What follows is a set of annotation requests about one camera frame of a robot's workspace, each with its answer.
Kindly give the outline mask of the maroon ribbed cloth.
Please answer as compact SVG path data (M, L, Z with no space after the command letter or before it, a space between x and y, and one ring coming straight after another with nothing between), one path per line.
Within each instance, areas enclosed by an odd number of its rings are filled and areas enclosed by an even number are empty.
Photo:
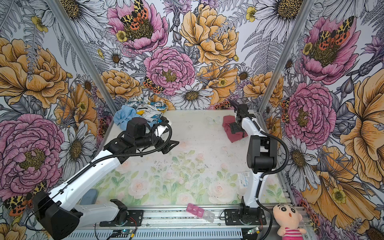
M222 124L228 139L231 143L242 140L248 136L248 134L236 123L234 116L224 116Z

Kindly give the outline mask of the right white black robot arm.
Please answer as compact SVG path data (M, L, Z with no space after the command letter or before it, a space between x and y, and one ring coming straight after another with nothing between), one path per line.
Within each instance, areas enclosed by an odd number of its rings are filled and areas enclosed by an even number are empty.
M235 122L230 124L231 133L249 136L247 166L250 169L248 185L238 208L239 221L244 225L266 224L265 213L258 201L265 185L266 172L271 172L277 165L278 141L267 136L259 120L249 113L248 106L230 101L234 107Z

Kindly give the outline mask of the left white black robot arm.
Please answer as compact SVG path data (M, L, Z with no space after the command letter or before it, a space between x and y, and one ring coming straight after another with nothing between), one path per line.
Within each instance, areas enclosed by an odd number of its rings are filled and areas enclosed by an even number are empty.
M179 144L173 141L171 122L161 118L153 126L144 118L132 118L126 129L107 143L103 150L74 176L33 197L37 221L55 240L68 237L78 227L107 222L123 226L129 220L128 208L117 199L106 204L79 205L83 196L104 176L128 158L156 152L168 153Z

